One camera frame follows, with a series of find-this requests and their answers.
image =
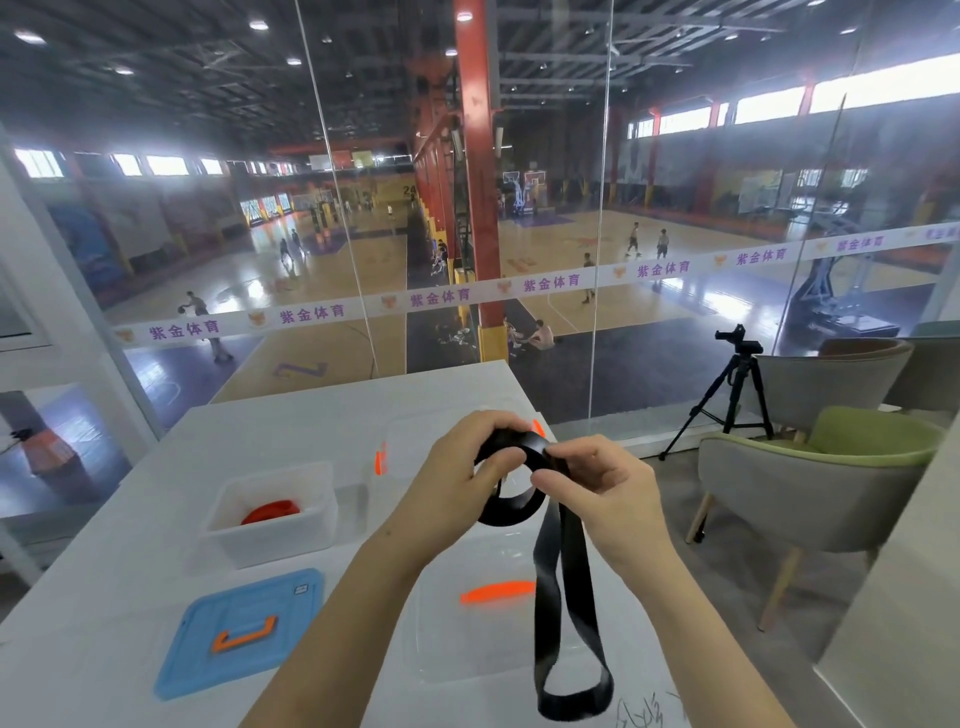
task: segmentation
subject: black nylon webbing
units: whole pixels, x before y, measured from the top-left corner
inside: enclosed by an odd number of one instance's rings
[[[546,452],[550,443],[535,432],[497,430],[484,443],[476,462],[486,460],[498,450],[521,448],[527,455],[531,471],[555,470],[569,475],[566,463]],[[534,515],[545,495],[531,488],[520,496],[492,496],[479,521],[486,525],[507,526],[524,522]],[[560,635],[563,597],[557,579],[558,562],[564,571],[566,609],[577,634],[600,663],[600,681],[592,688],[570,695],[554,695],[546,691],[546,679],[560,656]],[[580,519],[565,506],[547,502],[543,524],[534,545],[534,566],[537,569],[537,590],[534,602],[534,687],[540,714],[557,721],[583,720],[599,716],[613,700],[613,676],[607,667],[600,630],[593,603],[593,583],[587,557],[587,540]]]

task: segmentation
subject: basketball player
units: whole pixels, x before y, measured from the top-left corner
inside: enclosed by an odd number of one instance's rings
[[[657,238],[657,258],[662,255],[666,257],[667,248],[670,247],[670,238],[666,234],[666,228],[660,231],[660,237]]]
[[[640,232],[640,223],[634,223],[634,228],[630,231],[630,239],[627,241],[627,255],[630,255],[630,250],[633,248],[636,256],[640,256],[640,248],[636,244],[636,237]]]
[[[596,263],[590,260],[590,254],[584,253],[584,268],[592,268]],[[590,284],[590,288],[587,289],[587,293],[580,303],[590,303],[590,299],[595,299],[597,297],[597,292],[593,290],[593,283]]]

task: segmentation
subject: gray chair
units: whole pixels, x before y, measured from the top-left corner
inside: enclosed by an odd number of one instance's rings
[[[944,431],[894,412],[828,407],[808,442],[708,435],[706,491],[689,544],[715,500],[791,545],[757,627],[771,623],[805,550],[871,551],[886,542]]]
[[[825,407],[877,409],[912,351],[900,339],[831,339],[817,356],[758,356],[770,420],[807,433]],[[760,411],[749,379],[740,405]]]
[[[906,341],[913,354],[884,402],[930,412],[960,410],[960,336],[919,337]]]

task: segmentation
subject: white plastic bin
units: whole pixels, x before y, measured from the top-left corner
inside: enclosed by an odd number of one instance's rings
[[[240,524],[254,508],[285,499],[300,512]],[[202,538],[216,542],[237,569],[244,569],[329,548],[336,530],[333,466],[319,462],[231,480],[220,490]]]

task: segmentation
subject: left hand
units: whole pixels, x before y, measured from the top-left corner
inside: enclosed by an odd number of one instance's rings
[[[381,533],[423,568],[477,522],[496,483],[526,461],[520,448],[507,448],[489,457],[473,472],[473,461],[496,428],[519,432],[530,423],[513,412],[472,412],[434,443],[420,472]]]

